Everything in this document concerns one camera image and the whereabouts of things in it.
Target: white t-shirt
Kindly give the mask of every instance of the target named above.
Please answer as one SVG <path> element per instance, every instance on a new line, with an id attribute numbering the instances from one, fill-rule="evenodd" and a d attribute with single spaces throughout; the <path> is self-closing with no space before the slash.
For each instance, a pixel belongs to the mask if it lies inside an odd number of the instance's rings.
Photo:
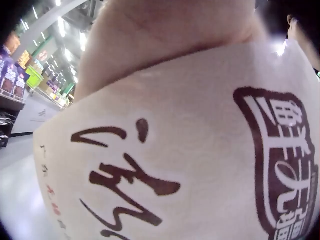
<path id="1" fill-rule="evenodd" d="M 296 42 L 152 66 L 34 133 L 44 201 L 76 240 L 300 239 L 319 216 L 319 145 L 319 81 Z"/>

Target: skin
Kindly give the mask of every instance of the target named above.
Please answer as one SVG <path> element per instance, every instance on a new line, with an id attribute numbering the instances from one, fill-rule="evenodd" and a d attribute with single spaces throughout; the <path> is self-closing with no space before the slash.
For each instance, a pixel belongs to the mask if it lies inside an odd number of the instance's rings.
<path id="1" fill-rule="evenodd" d="M 254 4 L 254 0 L 109 0 L 90 31 L 75 101 L 169 59 L 264 39 Z"/>
<path id="2" fill-rule="evenodd" d="M 320 71 L 319 54 L 316 53 L 316 50 L 313 48 L 312 42 L 303 32 L 298 20 L 293 18 L 291 15 L 288 15 L 287 22 L 290 25 L 288 29 L 288 38 L 295 39 L 298 42 L 312 67 Z"/>

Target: store shelf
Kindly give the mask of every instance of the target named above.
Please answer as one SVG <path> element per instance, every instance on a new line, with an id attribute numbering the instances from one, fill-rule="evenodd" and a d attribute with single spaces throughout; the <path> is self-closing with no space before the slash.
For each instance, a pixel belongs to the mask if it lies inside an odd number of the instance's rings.
<path id="1" fill-rule="evenodd" d="M 20 111 L 25 105 L 24 99 L 13 98 L 9 92 L 0 89 L 0 108 Z"/>

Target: floor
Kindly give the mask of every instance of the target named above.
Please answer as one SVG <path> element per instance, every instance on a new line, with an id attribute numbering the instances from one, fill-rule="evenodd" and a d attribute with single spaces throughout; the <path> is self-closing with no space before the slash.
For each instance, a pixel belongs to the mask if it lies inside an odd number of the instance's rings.
<path id="1" fill-rule="evenodd" d="M 13 240 L 58 239 L 38 186 L 32 135 L 0 150 L 0 219 Z"/>

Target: green basket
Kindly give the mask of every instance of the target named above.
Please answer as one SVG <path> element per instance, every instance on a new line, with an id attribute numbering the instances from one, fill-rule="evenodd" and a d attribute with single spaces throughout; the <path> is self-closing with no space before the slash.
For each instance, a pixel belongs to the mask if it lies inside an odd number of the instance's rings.
<path id="1" fill-rule="evenodd" d="M 27 85 L 32 89 L 37 87 L 43 80 L 43 77 L 37 73 L 32 66 L 27 67 L 26 73 L 30 75 L 29 79 L 27 80 Z"/>

